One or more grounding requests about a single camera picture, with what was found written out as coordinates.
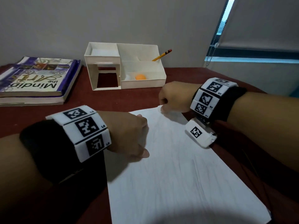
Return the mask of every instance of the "yellow pencil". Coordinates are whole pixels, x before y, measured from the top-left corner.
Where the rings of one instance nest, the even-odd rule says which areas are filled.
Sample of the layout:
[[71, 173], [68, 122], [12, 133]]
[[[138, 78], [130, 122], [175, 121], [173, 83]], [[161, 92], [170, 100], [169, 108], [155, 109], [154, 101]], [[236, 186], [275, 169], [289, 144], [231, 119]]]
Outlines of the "yellow pencil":
[[152, 61], [156, 61], [159, 60], [161, 57], [165, 56], [166, 54], [170, 53], [172, 51], [172, 49], [166, 51], [165, 53], [163, 53], [161, 56], [158, 56], [157, 58], [153, 59]]

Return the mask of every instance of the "desk organizer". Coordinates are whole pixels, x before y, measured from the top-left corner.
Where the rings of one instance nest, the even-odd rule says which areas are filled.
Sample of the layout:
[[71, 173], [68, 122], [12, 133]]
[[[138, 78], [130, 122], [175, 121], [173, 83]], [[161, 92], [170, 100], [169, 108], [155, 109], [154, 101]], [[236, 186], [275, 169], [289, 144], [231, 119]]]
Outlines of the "desk organizer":
[[[92, 90], [163, 86], [166, 74], [161, 60], [151, 61], [157, 56], [157, 45], [89, 42], [84, 57]], [[101, 73], [116, 73], [117, 86], [98, 88]], [[138, 74], [145, 75], [146, 79], [136, 80]]]

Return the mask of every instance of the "stacked book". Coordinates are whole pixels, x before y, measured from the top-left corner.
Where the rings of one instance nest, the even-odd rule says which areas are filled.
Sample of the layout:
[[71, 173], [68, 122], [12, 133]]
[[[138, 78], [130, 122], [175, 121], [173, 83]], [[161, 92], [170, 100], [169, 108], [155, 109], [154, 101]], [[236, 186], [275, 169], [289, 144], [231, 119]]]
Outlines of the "stacked book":
[[79, 74], [80, 62], [23, 57], [0, 74], [0, 106], [63, 104]]

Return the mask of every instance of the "hand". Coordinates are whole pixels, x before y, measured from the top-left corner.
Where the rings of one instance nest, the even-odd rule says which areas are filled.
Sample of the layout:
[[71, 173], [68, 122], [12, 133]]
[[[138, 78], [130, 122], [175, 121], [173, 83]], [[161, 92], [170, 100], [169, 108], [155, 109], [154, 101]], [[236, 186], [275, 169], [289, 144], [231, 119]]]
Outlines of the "hand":
[[98, 111], [98, 113], [110, 132], [111, 145], [108, 146], [108, 150], [140, 158], [150, 156], [148, 150], [138, 144], [142, 128], [147, 126], [146, 118], [128, 112]]
[[190, 111], [192, 97], [201, 85], [176, 81], [165, 84], [159, 93], [161, 111]]

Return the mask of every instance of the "white paper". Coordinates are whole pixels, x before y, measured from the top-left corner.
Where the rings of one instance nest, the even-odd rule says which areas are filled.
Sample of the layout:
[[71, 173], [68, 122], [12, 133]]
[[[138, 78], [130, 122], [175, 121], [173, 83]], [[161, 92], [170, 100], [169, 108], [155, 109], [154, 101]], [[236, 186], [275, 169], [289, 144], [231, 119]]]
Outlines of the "white paper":
[[267, 208], [213, 152], [185, 133], [181, 113], [131, 112], [148, 121], [150, 157], [105, 151], [113, 224], [267, 223]]

